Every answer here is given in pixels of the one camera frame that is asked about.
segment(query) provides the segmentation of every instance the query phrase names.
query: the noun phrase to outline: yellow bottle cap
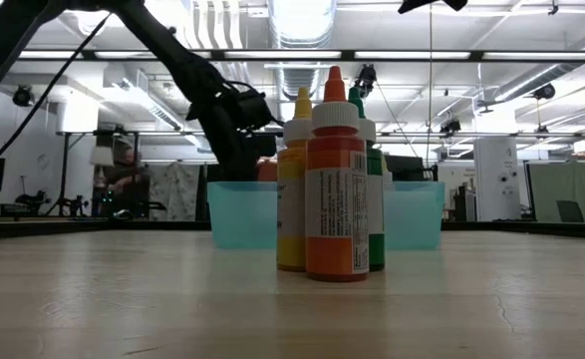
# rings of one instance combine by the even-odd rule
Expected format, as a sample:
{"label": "yellow bottle cap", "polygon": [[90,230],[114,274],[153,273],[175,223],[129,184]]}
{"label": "yellow bottle cap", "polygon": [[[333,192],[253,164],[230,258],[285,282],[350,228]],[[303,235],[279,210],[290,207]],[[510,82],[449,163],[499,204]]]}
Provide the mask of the yellow bottle cap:
{"label": "yellow bottle cap", "polygon": [[294,119],[312,119],[312,101],[307,88],[299,88],[294,108]]}
{"label": "yellow bottle cap", "polygon": [[384,173],[388,171],[388,163],[385,161],[385,156],[381,157],[381,167]]}

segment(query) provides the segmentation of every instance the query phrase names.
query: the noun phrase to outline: curtain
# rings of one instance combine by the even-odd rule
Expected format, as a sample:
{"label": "curtain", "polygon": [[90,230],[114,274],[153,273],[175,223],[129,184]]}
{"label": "curtain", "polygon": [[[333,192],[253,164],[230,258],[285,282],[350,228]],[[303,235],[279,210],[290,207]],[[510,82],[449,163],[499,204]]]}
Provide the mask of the curtain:
{"label": "curtain", "polygon": [[585,221],[585,164],[530,165],[536,219],[561,222],[557,200],[576,201]]}
{"label": "curtain", "polygon": [[167,211],[151,210],[150,220],[195,220],[200,168],[179,163],[149,167],[150,201],[161,202],[167,208]]}

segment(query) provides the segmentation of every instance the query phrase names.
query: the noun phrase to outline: white bottle cap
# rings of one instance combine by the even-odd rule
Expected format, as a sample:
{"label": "white bottle cap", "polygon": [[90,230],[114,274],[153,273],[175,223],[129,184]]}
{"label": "white bottle cap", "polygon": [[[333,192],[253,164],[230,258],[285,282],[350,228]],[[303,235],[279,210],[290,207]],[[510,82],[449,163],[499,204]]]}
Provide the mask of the white bottle cap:
{"label": "white bottle cap", "polygon": [[312,138],[312,121],[310,119],[294,119],[283,124],[283,143],[309,140]]}
{"label": "white bottle cap", "polygon": [[357,136],[363,141],[376,142],[376,124],[372,120],[361,119],[359,133]]}
{"label": "white bottle cap", "polygon": [[323,103],[312,110],[312,129],[349,127],[359,129],[359,109],[346,102]]}
{"label": "white bottle cap", "polygon": [[384,191],[395,191],[394,182],[392,179],[392,173],[385,171],[383,172],[383,190]]}

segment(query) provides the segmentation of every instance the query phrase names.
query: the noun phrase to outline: bottle cap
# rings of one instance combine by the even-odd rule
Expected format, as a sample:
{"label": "bottle cap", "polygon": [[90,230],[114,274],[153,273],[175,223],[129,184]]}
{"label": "bottle cap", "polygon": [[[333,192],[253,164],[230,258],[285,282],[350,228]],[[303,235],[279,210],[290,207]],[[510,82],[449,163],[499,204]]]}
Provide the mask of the bottle cap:
{"label": "bottle cap", "polygon": [[351,88],[348,94],[348,102],[356,105],[359,109],[359,119],[365,119],[365,109],[363,108],[363,100],[361,100],[361,90],[358,88]]}
{"label": "bottle cap", "polygon": [[312,101],[310,101],[310,93],[308,88],[299,88],[299,95],[296,98],[296,104],[294,107],[294,118],[312,118]]}
{"label": "bottle cap", "polygon": [[359,132],[357,136],[363,141],[376,142],[376,124],[372,120],[360,119]]}
{"label": "bottle cap", "polygon": [[345,99],[345,84],[338,66],[330,68],[323,104],[312,110],[312,125],[314,130],[328,127],[359,128],[359,109]]}
{"label": "bottle cap", "polygon": [[300,88],[294,108],[294,119],[283,124],[283,143],[312,137],[312,101],[307,88]]}
{"label": "bottle cap", "polygon": [[338,66],[330,68],[330,75],[325,83],[323,102],[347,102],[345,99],[345,83],[341,77],[341,68]]}

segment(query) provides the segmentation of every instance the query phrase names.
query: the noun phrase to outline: green bottle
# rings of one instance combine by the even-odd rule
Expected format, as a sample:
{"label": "green bottle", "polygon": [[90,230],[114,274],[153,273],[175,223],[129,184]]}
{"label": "green bottle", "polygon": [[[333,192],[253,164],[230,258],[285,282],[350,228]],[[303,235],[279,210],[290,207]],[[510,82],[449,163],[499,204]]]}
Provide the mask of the green bottle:
{"label": "green bottle", "polygon": [[365,118],[360,90],[350,89],[349,102],[359,108],[359,138],[365,141],[368,158],[368,230],[370,236],[370,271],[385,268],[385,225],[383,224],[383,153],[374,149],[376,125]]}

